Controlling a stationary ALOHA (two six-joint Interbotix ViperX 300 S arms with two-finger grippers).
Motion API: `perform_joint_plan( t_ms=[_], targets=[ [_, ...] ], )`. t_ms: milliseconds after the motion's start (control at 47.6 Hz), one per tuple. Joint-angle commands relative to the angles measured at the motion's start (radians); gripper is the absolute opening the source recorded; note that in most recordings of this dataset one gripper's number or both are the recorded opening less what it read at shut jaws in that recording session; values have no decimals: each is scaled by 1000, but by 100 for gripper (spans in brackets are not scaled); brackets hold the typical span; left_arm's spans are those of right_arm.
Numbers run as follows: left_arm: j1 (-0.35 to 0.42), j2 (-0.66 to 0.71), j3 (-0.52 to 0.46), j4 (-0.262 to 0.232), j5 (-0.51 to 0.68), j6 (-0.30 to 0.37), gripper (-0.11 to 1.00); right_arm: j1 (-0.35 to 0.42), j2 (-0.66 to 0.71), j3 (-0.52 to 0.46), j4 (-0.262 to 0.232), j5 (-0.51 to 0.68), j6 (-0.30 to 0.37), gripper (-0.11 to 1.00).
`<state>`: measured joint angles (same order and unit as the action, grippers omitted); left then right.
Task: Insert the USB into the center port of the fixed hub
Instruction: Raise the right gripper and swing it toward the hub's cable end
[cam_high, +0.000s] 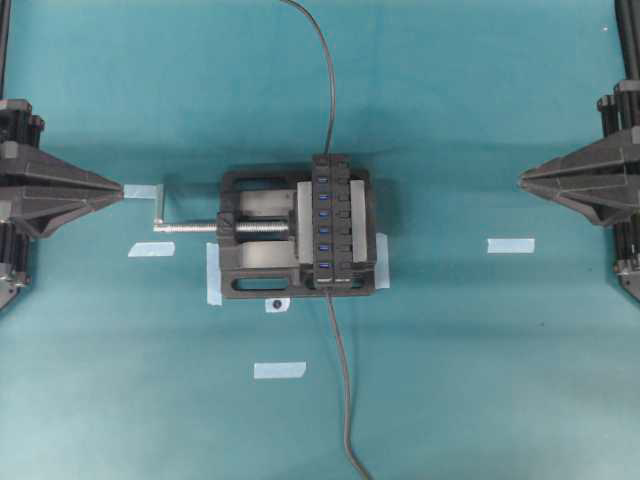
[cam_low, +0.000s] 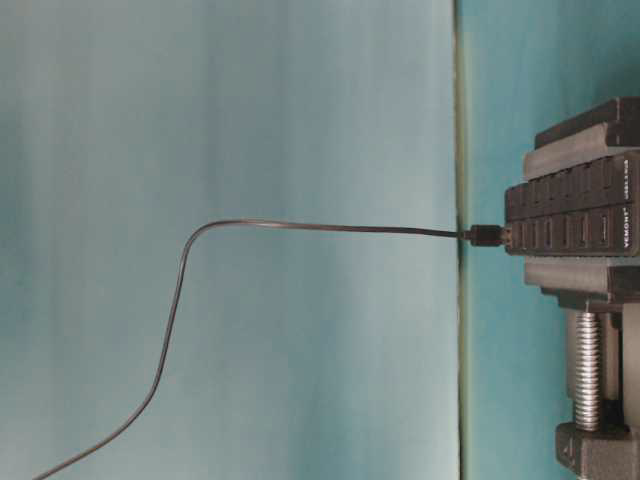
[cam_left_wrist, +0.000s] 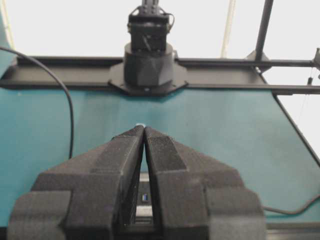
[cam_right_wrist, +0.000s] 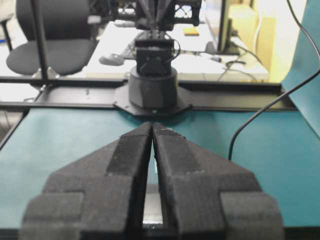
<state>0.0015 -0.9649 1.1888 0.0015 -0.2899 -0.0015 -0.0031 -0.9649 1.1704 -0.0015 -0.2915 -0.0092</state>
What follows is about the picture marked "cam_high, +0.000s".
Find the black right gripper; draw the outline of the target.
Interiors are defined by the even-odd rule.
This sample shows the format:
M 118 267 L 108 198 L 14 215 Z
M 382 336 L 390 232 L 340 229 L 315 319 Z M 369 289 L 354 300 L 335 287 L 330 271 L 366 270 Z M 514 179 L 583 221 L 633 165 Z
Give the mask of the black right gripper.
M 597 102 L 605 137 L 639 125 L 639 81 L 620 81 L 611 95 Z M 626 183 L 627 167 L 639 163 L 638 144 L 591 144 L 525 171 L 522 183 L 534 180 L 601 180 Z M 520 188 L 544 200 L 583 215 L 591 224 L 613 225 L 614 272 L 620 286 L 639 300 L 639 190 L 627 187 L 568 190 L 521 184 Z

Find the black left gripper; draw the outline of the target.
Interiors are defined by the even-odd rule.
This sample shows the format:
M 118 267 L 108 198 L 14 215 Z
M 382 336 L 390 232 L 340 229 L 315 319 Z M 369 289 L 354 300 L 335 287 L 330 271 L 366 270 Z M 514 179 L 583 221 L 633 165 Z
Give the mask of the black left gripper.
M 123 199 L 121 184 L 38 149 L 43 130 L 28 101 L 1 101 L 1 309 L 30 283 L 30 238 Z

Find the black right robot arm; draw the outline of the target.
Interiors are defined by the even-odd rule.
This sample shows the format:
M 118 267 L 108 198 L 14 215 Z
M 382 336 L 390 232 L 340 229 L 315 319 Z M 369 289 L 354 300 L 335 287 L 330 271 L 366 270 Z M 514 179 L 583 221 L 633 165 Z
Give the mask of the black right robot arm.
M 603 138 L 523 172 L 519 187 L 610 228 L 613 270 L 639 298 L 639 3 L 614 10 L 626 77 L 597 101 Z

